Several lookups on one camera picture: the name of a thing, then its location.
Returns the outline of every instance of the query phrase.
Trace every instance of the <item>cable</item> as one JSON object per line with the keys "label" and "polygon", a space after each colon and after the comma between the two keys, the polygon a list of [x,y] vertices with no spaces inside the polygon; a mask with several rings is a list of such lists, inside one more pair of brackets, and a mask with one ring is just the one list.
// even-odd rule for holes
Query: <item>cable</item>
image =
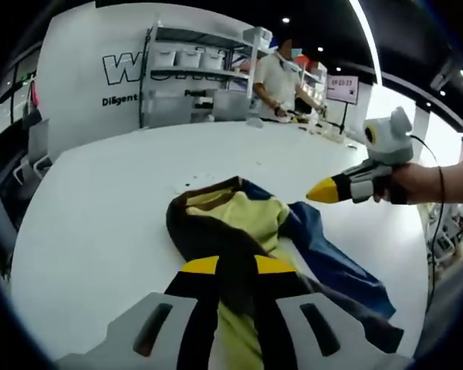
{"label": "cable", "polygon": [[144,77],[146,77],[146,71],[147,71],[147,57],[148,57],[148,51],[147,51],[147,45],[149,44],[150,41],[150,35],[151,35],[151,29],[148,29],[146,31],[146,37],[144,37],[144,47],[142,50],[142,64],[140,65],[140,78],[139,78],[139,102],[138,102],[138,110],[139,110],[139,128],[141,129],[144,125],[144,112],[142,110],[142,105],[143,105],[143,98],[144,94],[142,91],[143,84],[144,84]]}
{"label": "cable", "polygon": [[[415,135],[410,135],[412,139],[415,139],[419,143],[421,143],[425,148],[430,152],[430,154],[434,157],[434,160],[436,163],[438,163],[437,157],[434,155],[434,152],[432,152],[431,148],[427,146],[426,143],[420,138]],[[435,241],[438,236],[438,231],[439,231],[439,226],[441,225],[442,221],[442,214],[444,213],[444,202],[445,202],[445,194],[446,191],[444,189],[444,175],[442,174],[442,168],[441,166],[438,166],[439,169],[439,177],[441,180],[441,209],[439,210],[439,217],[438,217],[438,224],[436,225],[434,236],[432,237],[432,242],[431,242],[431,258],[432,258],[432,286],[431,286],[431,293],[428,296],[427,299],[427,307],[425,308],[425,313],[427,314],[429,312],[429,308],[431,308],[432,300],[434,299],[434,292],[435,292],[435,256],[434,256],[434,246],[435,246]]]}

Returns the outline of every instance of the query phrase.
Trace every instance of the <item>white table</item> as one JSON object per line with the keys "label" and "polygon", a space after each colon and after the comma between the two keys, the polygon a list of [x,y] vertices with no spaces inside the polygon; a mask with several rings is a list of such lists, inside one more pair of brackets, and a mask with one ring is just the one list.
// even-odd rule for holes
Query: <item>white table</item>
{"label": "white table", "polygon": [[[106,326],[184,263],[165,226],[189,187],[239,175],[280,200],[305,200],[321,179],[358,164],[350,149],[294,125],[202,123],[137,131],[64,153],[26,212],[12,265],[12,302],[53,359],[98,345]],[[386,285],[411,357],[428,294],[416,207],[313,203],[326,237]]]}

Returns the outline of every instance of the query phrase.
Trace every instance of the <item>man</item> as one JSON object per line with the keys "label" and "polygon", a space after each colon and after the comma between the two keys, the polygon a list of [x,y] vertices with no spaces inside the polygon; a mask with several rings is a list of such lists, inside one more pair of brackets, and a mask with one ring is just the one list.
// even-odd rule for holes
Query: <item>man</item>
{"label": "man", "polygon": [[[444,201],[463,204],[463,162],[441,169]],[[395,170],[392,177],[408,192],[410,203],[442,201],[437,167],[409,164]],[[462,364],[458,367],[463,368],[463,258],[436,283],[414,357],[415,368],[454,368],[458,362]]]}
{"label": "man", "polygon": [[254,92],[261,99],[259,116],[268,121],[287,123],[288,110],[295,110],[295,95],[315,110],[322,107],[303,91],[300,85],[300,67],[292,60],[302,53],[292,49],[293,41],[280,41],[278,49],[262,58],[255,70]]}

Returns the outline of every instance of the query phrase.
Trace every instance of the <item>shelf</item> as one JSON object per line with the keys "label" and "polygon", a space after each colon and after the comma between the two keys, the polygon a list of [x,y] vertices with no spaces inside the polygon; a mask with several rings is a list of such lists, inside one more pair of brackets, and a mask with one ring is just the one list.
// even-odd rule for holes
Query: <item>shelf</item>
{"label": "shelf", "polygon": [[[190,44],[199,44],[204,46],[212,46],[220,49],[233,49],[237,52],[243,52],[246,55],[252,55],[254,45],[246,42],[243,39],[237,39],[225,35],[211,34],[195,29],[182,29],[175,27],[159,26],[156,34],[158,42],[184,42]],[[267,53],[258,50],[259,56],[264,56]]]}
{"label": "shelf", "polygon": [[314,81],[314,83],[320,83],[323,84],[323,82],[320,80],[319,77],[314,76],[312,73],[305,71],[305,77],[309,78],[311,81]]}
{"label": "shelf", "polygon": [[201,69],[188,68],[180,66],[155,67],[151,70],[153,76],[168,76],[168,75],[189,75],[189,76],[220,76],[230,79],[248,79],[248,75],[244,73],[236,73],[230,71],[222,71],[220,69]]}

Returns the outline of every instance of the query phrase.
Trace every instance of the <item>shelving unit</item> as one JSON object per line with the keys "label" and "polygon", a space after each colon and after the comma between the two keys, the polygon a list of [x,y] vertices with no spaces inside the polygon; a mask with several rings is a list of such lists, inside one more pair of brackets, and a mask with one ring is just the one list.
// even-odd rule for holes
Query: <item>shelving unit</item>
{"label": "shelving unit", "polygon": [[[190,44],[197,47],[212,47],[225,52],[223,70],[220,69],[201,69],[201,68],[186,68],[180,66],[155,67],[154,55],[155,45],[161,42],[177,42],[181,44]],[[144,40],[144,55],[143,65],[141,66],[140,74],[140,106],[139,117],[140,127],[144,127],[146,123],[147,109],[152,106],[154,83],[151,76],[210,76],[222,81],[223,89],[229,89],[232,80],[241,80],[247,82],[246,96],[247,99],[252,98],[252,84],[254,81],[255,65],[258,57],[265,56],[267,53],[259,50],[259,36],[255,37],[253,44],[246,42],[243,39],[220,35],[218,33],[203,32],[196,29],[188,29],[174,26],[162,25],[159,21],[153,24],[151,29],[147,30]],[[235,53],[243,54],[250,58],[250,71],[246,75],[244,73],[233,72],[232,68],[233,55]]]}
{"label": "shelving unit", "polygon": [[188,75],[188,76],[217,76],[225,79],[248,79],[248,75],[244,73],[236,73],[219,69],[200,69],[188,68],[179,66],[156,67],[151,70],[152,76],[172,76],[172,75]]}
{"label": "shelving unit", "polygon": [[318,76],[313,75],[312,73],[306,71],[306,67],[303,66],[302,72],[300,73],[300,84],[304,86],[305,84],[310,86],[313,91],[320,92],[322,94],[322,99],[316,99],[315,93],[310,94],[314,101],[318,104],[321,104],[326,98],[327,82],[322,81]]}
{"label": "shelving unit", "polygon": [[431,254],[433,250],[431,244],[434,234],[437,232],[434,257],[438,270],[443,271],[456,262],[461,255],[463,248],[463,204],[445,204],[442,221],[439,225],[437,221],[441,205],[434,204],[430,208],[426,207],[426,209],[429,213],[429,220],[424,224],[424,235],[428,253]]}

